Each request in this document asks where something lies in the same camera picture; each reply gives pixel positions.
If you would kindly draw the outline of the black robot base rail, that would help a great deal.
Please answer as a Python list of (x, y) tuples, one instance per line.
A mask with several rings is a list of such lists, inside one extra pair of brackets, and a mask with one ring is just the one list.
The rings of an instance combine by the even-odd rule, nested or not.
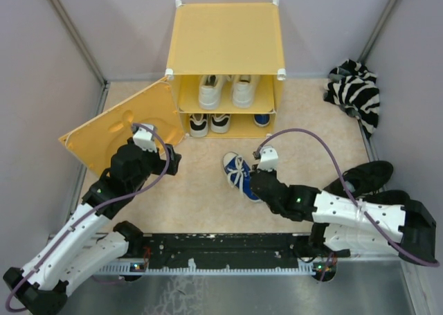
[(98, 270), (134, 281), (142, 276), (311, 276), (327, 282), (339, 258), (297, 233), (151, 234)]

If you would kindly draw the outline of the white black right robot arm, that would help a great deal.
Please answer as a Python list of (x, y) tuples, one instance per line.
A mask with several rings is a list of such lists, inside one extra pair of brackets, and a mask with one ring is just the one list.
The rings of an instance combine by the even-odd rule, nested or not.
[(330, 251), (394, 253), (425, 267), (438, 267), (436, 221), (420, 201), (378, 204), (333, 195), (304, 185), (286, 185), (274, 170), (253, 168), (252, 193), (276, 215), (313, 224), (310, 251), (319, 257)]

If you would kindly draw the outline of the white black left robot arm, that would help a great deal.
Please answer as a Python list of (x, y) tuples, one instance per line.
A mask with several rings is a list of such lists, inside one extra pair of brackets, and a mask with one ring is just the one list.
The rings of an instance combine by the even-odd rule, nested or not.
[(116, 258), (140, 255), (143, 232), (128, 221), (115, 225), (90, 249), (83, 247), (140, 193), (150, 175), (178, 172), (181, 155), (171, 144), (166, 152), (169, 158), (162, 159), (157, 151), (142, 150), (134, 143), (119, 147), (110, 166), (46, 247), (28, 264), (4, 273), (11, 296), (31, 314), (58, 314), (68, 297), (100, 267)]

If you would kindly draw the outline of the blue canvas shoe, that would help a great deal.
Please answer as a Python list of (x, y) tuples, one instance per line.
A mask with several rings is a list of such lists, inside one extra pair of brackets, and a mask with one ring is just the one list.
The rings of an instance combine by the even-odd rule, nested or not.
[(251, 168), (244, 157), (236, 152), (227, 152), (222, 163), (229, 185), (237, 188), (241, 196), (254, 203), (260, 203), (261, 200), (251, 190)]
[(258, 127), (266, 127), (271, 122), (271, 117), (269, 114), (255, 114), (253, 120)]

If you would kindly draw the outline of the black white canvas shoe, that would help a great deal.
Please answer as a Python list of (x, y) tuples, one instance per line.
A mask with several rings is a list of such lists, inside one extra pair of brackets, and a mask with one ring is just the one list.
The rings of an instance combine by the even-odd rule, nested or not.
[(208, 134), (208, 115), (190, 114), (190, 135), (195, 138), (202, 138)]
[(213, 114), (210, 118), (210, 129), (216, 134), (225, 134), (230, 127), (230, 114)]

